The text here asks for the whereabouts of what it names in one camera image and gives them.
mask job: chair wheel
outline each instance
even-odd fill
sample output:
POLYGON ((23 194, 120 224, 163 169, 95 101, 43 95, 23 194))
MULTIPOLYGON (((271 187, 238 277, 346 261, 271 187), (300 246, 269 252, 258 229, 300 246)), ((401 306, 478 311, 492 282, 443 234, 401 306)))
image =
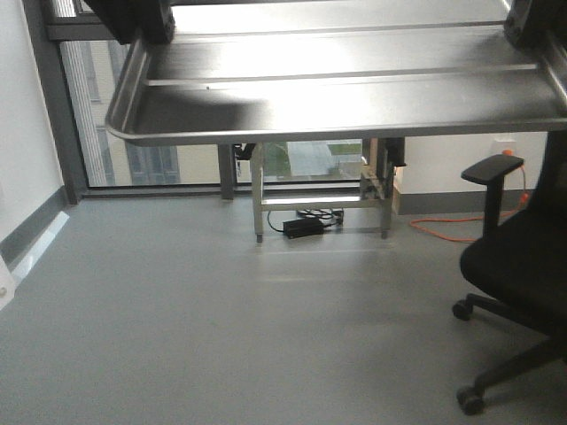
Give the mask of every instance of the chair wheel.
POLYGON ((465 414, 479 414, 485 408, 485 402, 474 388, 463 387, 457 391, 457 401, 465 414))
POLYGON ((462 321, 468 321, 472 314, 472 304, 467 303, 466 300, 461 299, 453 305, 453 316, 462 321))

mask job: metal tray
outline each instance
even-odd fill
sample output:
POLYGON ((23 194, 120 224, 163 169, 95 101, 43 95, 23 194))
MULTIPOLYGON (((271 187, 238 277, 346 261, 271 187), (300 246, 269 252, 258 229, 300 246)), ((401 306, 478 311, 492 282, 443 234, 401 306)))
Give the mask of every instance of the metal tray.
POLYGON ((141 146, 567 128, 564 50, 514 49, 507 12, 501 0, 177 6, 171 44, 131 46, 107 126, 141 146))

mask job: cable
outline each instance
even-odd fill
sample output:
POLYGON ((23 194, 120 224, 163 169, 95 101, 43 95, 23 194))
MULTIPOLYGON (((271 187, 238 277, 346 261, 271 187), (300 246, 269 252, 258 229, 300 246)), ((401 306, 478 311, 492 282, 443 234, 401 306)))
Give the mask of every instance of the cable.
POLYGON ((284 232, 283 230, 280 230, 279 228, 275 228, 274 226, 272 226, 272 223, 271 223, 271 221, 269 220, 269 216, 270 216, 271 213, 272 213, 271 211, 268 211, 268 225, 269 225, 273 230, 275 230, 276 232, 278 232, 278 233, 283 233, 283 232, 284 232))
POLYGON ((327 223, 324 226, 330 228, 331 226, 341 225, 345 219, 345 209, 340 210, 298 210, 295 212, 299 217, 303 219, 319 219, 319 220, 334 220, 331 223, 327 223))
MULTIPOLYGON (((522 195, 520 195, 520 198, 518 200, 518 203, 516 205, 516 207, 510 211, 507 212, 503 212, 500 214, 501 218, 504 217, 509 217, 510 215, 513 215, 515 213, 517 213, 518 211, 520 211, 522 209, 522 207, 525 205, 525 203, 528 201, 528 198, 530 197, 530 195, 527 192, 526 189, 526 184, 525 184, 525 169, 524 166, 520 166, 520 170, 522 170, 522 177, 524 180, 524 187, 522 190, 522 195)), ((484 215, 479 215, 478 217, 469 217, 469 218, 465 218, 465 219, 419 219, 419 220, 412 220, 409 222, 409 226, 411 226, 412 228, 416 228, 422 232, 428 233, 430 235, 439 237, 443 240, 449 241, 449 242, 461 242, 461 243, 473 243, 475 242, 477 239, 474 238, 469 238, 469 237, 464 237, 464 238, 460 238, 460 237, 452 237, 452 236, 447 236, 444 235, 440 232, 436 232, 434 230, 431 230, 429 228, 423 227, 423 226, 419 226, 417 223, 425 223, 425 222, 436 222, 436 223, 462 223, 465 221, 481 221, 485 218, 484 215)))

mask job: black power brick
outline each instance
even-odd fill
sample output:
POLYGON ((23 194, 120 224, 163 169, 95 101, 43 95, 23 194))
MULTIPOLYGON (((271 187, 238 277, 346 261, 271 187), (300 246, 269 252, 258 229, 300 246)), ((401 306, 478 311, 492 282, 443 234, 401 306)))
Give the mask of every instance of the black power brick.
POLYGON ((299 219, 283 222, 283 234, 294 239, 296 237, 322 235, 325 226, 319 219, 299 219))

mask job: chair base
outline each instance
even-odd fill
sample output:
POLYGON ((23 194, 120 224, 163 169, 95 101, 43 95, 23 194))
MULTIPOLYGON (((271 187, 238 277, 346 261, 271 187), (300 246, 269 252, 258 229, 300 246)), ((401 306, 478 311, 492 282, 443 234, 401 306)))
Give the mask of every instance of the chair base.
MULTIPOLYGON (((547 326, 534 322, 530 318, 512 310, 507 305, 475 294, 469 294, 465 299, 458 301, 453 306, 453 314, 458 319, 467 321, 470 319, 473 306, 483 308, 546 335, 552 334, 547 326)), ((457 400, 459 406, 466 414, 481 413, 485 405, 483 396, 488 388, 524 374, 536 367, 544 366, 554 360, 565 359, 566 356, 567 335, 564 332, 555 332, 550 338, 535 345, 530 350, 518 354, 498 367, 477 376, 472 387, 464 387, 458 390, 457 400)))

